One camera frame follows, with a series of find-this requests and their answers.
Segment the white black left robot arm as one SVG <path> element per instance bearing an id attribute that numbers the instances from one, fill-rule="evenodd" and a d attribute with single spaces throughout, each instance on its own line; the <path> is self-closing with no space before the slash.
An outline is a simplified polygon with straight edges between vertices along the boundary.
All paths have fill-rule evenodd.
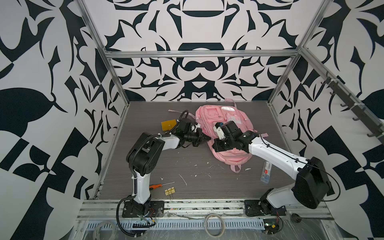
<path id="1" fill-rule="evenodd" d="M 127 155 L 130 172 L 133 175 L 133 201 L 144 205 L 150 201 L 150 176 L 155 169 L 162 151 L 176 150 L 185 143 L 198 147 L 211 140 L 192 120 L 182 118 L 175 127 L 165 134 L 142 133 Z"/>

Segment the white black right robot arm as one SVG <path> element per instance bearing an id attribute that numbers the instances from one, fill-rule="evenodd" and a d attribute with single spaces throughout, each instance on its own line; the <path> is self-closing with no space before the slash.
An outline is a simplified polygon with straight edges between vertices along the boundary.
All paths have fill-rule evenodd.
<path id="1" fill-rule="evenodd" d="M 295 204 L 316 209 L 332 187 L 323 162 L 318 158 L 306 159 L 292 154 L 254 131 L 242 132 L 233 121 L 217 123 L 214 131 L 218 134 L 213 144 L 216 152 L 244 151 L 264 159 L 295 180 L 285 187 L 268 190 L 260 198 L 259 206 L 263 214 Z"/>

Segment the small yellow sticky pad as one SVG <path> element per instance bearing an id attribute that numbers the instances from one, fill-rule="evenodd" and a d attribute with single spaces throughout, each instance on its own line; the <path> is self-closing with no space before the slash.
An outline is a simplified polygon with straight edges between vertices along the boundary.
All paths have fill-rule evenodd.
<path id="1" fill-rule="evenodd" d="M 168 120 L 168 121 L 161 122 L 161 127 L 163 132 L 171 131 L 177 125 L 177 123 L 178 123 L 177 120 Z"/>

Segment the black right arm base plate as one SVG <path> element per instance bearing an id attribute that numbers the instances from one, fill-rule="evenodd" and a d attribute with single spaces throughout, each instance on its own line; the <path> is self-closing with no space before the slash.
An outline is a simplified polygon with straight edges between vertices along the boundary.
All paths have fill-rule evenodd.
<path id="1" fill-rule="evenodd" d="M 248 217 L 285 216 L 286 207 L 273 207 L 267 200 L 245 200 L 245 214 Z"/>

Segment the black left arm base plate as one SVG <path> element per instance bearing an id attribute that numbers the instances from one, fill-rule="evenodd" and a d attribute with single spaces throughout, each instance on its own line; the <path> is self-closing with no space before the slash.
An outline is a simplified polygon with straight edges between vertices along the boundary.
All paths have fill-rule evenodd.
<path id="1" fill-rule="evenodd" d="M 164 201 L 147 201 L 144 204 L 139 204 L 136 201 L 126 201 L 123 207 L 123 218 L 156 217 L 157 214 L 164 212 Z"/>

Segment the pink student backpack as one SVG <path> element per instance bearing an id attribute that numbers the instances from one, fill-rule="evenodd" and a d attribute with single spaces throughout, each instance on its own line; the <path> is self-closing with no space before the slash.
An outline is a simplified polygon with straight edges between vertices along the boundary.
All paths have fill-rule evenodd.
<path id="1" fill-rule="evenodd" d="M 236 140 L 246 131 L 257 133 L 249 117 L 237 108 L 232 99 L 232 106 L 204 105 L 196 111 L 196 123 L 203 133 L 211 138 L 208 146 L 214 157 L 229 165 L 234 173 L 241 171 L 242 164 L 251 159 L 252 154 L 236 149 Z"/>

